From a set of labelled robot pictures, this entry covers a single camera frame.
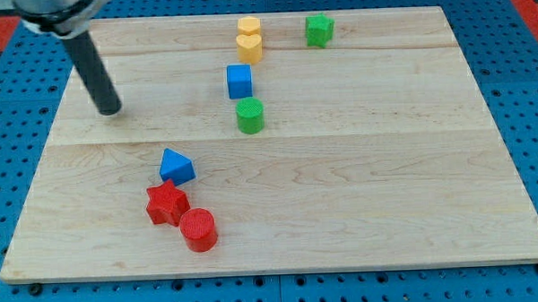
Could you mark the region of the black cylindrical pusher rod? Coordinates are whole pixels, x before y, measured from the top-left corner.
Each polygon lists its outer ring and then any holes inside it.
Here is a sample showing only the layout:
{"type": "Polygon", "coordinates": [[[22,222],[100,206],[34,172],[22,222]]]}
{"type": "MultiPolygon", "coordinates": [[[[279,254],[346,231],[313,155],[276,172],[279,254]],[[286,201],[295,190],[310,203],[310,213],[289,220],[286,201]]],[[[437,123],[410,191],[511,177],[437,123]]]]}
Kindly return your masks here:
{"type": "Polygon", "coordinates": [[[63,45],[98,112],[115,115],[122,106],[121,100],[89,32],[64,39],[63,45]]]}

